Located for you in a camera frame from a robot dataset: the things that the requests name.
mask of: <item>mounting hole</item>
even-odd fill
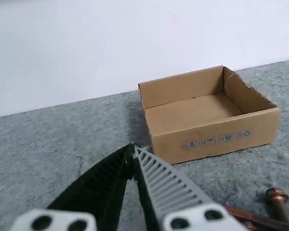
[[[31,227],[33,230],[41,231],[48,228],[51,222],[52,218],[50,216],[40,216],[32,222]]]
[[[76,220],[68,226],[68,231],[84,231],[87,228],[87,222],[84,220]]]
[[[223,218],[223,215],[221,212],[216,211],[216,210],[208,210],[204,216],[206,217],[207,220],[219,220]]]
[[[184,218],[175,218],[171,222],[171,227],[174,230],[184,229],[184,228],[187,228],[188,226],[189,226],[189,223]]]

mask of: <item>box flap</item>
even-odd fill
[[[223,66],[139,84],[145,108],[223,91]]]
[[[255,88],[243,82],[234,71],[223,68],[224,93],[244,112],[251,113],[277,107]]]

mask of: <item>ribbed gripper pad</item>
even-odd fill
[[[99,231],[117,230],[126,181],[133,175],[133,153],[134,145],[129,144],[104,158],[74,181],[48,209],[91,213]]]
[[[144,213],[156,217],[145,216],[148,230],[157,230],[168,213],[212,202],[188,177],[146,149],[135,147],[134,162]]]

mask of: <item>rusty metal rod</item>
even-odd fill
[[[249,220],[252,223],[266,226],[268,228],[271,228],[275,231],[289,231],[289,224],[278,221],[278,220],[273,220],[271,218],[268,218],[263,215],[255,214],[248,212],[246,210],[234,208],[228,205],[224,205],[226,210],[228,211],[229,214],[234,216],[237,219],[244,219],[244,220]]]

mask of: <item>bolt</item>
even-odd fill
[[[265,194],[269,204],[274,208],[280,221],[289,224],[289,211],[286,207],[289,196],[280,188],[270,188]]]

